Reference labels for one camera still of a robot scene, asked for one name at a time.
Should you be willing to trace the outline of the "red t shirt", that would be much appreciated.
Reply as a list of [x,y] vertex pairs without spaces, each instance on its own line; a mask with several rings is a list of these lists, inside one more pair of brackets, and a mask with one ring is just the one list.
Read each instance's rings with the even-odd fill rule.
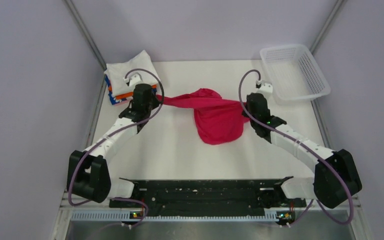
[[166,106],[193,110],[193,120],[200,139],[209,145],[220,145],[237,140],[250,121],[243,116],[237,100],[224,99],[215,90],[200,88],[192,93],[157,98]]

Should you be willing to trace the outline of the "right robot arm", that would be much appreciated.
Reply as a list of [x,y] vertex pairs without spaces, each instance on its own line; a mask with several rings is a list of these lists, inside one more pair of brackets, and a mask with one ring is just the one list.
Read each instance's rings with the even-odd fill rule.
[[302,162],[311,172],[310,177],[288,176],[278,183],[273,200],[287,206],[293,199],[313,199],[334,209],[362,189],[362,183],[351,153],[321,146],[304,137],[285,120],[271,114],[267,98],[273,87],[262,80],[256,90],[247,95],[242,114],[250,119],[255,133],[268,143],[279,147]]

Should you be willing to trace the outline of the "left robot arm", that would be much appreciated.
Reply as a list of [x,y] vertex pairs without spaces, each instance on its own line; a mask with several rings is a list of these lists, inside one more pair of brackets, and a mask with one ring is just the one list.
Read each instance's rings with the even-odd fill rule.
[[69,156],[67,184],[68,201],[76,206],[73,196],[85,202],[102,203],[107,198],[121,198],[129,207],[140,202],[140,193],[131,180],[112,176],[109,170],[111,160],[121,147],[136,136],[162,108],[155,88],[145,83],[138,69],[127,73],[127,79],[134,84],[132,99],[119,114],[109,130],[84,150],[75,150]]

